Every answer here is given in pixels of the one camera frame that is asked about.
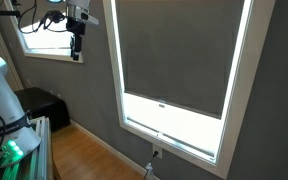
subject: black stool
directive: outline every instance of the black stool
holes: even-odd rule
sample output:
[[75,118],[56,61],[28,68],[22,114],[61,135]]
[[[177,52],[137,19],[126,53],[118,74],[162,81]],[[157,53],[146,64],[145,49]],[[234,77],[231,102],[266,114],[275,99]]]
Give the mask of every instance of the black stool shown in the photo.
[[37,87],[14,92],[24,112],[30,111],[32,118],[46,116],[50,119],[51,131],[70,125],[70,116],[62,99]]

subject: baseboard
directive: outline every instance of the baseboard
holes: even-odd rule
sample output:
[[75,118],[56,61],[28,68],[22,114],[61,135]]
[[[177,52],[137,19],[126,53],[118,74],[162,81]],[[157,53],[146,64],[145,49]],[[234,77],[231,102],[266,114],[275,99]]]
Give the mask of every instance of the baseboard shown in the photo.
[[[79,124],[77,124],[76,122],[74,122],[73,120],[71,120],[71,124],[75,127],[77,127],[78,129],[80,129],[83,133],[85,133],[87,136],[89,136],[90,138],[92,138],[94,141],[96,141],[97,143],[99,143],[101,146],[103,146],[106,150],[108,150],[110,153],[114,154],[116,157],[118,157],[120,160],[122,160],[123,162],[125,162],[127,165],[129,165],[130,167],[132,167],[135,171],[139,172],[140,174],[142,174],[143,176],[146,173],[146,170],[141,167],[140,165],[136,164],[134,161],[130,160],[128,157],[126,157],[125,155],[123,155],[122,153],[120,153],[119,151],[117,151],[116,149],[114,149],[112,146],[108,145],[106,142],[102,141],[100,138],[98,138],[97,136],[95,136],[94,134],[92,134],[91,132],[89,132],[88,130],[86,130],[85,128],[83,128],[82,126],[80,126]],[[158,177],[156,176],[150,176],[147,179],[149,180],[160,180]]]

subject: white robot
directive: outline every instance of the white robot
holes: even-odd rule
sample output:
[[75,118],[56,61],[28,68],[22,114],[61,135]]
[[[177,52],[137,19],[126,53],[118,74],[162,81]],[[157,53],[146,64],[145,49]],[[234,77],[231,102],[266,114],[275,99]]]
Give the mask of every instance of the white robot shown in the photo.
[[[98,24],[98,20],[88,14],[90,0],[67,0],[66,3],[67,30],[74,34],[71,55],[76,58],[81,51],[80,35],[85,33],[85,23]],[[6,73],[7,65],[0,58],[0,168],[18,163],[41,141],[7,84]]]

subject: white window frame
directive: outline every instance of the white window frame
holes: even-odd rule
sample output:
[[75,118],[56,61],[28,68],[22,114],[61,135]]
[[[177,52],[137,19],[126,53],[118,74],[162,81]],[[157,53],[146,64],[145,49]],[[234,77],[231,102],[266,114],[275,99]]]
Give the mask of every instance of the white window frame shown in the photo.
[[127,119],[123,110],[122,96],[124,88],[121,84],[123,83],[123,79],[121,79],[123,71],[121,68],[121,52],[119,47],[115,0],[105,0],[103,3],[120,126],[199,167],[226,179],[243,122],[275,0],[251,0],[250,8],[243,8],[249,9],[250,13],[243,14],[241,18],[240,27],[242,31],[238,33],[236,42],[236,46],[240,48],[235,48],[232,62],[232,67],[238,69],[236,73],[230,74],[228,82],[227,92],[231,92],[231,94],[226,96],[224,102],[225,111],[223,111],[222,117],[224,117],[225,123],[216,163],[211,163],[202,158],[192,156],[186,151],[170,145],[166,141],[150,136],[148,133],[144,133],[125,123]]
[[[5,1],[6,9],[9,11],[13,11],[12,4],[10,0]],[[16,35],[18,40],[20,41],[20,45],[23,50],[23,54],[27,57],[34,57],[34,58],[42,58],[42,59],[50,59],[50,60],[59,60],[59,61],[66,61],[66,62],[73,62],[73,63],[84,63],[82,52],[79,55],[79,60],[74,61],[70,55],[58,55],[58,54],[50,54],[50,53],[43,53],[42,51],[38,50],[31,50],[27,47],[23,34],[18,29],[18,21],[16,17],[10,17],[12,25],[15,29]]]

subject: roller shade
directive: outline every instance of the roller shade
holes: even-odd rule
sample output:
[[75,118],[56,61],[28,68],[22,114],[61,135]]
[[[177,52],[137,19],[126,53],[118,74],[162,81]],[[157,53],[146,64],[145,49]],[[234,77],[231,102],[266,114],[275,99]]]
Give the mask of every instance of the roller shade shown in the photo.
[[125,92],[222,114],[241,0],[116,0]]
[[[17,2],[22,5],[18,7],[13,6],[13,8],[19,10],[21,14],[27,9],[33,7],[34,5],[34,0],[17,0]],[[65,2],[50,3],[47,0],[36,0],[36,2],[37,2],[37,10],[36,10],[34,23],[39,22],[44,17],[47,11],[59,10],[61,12],[62,11],[64,12],[66,9]],[[26,27],[32,24],[33,12],[34,10],[31,10],[24,15],[24,17],[21,20],[21,27]]]

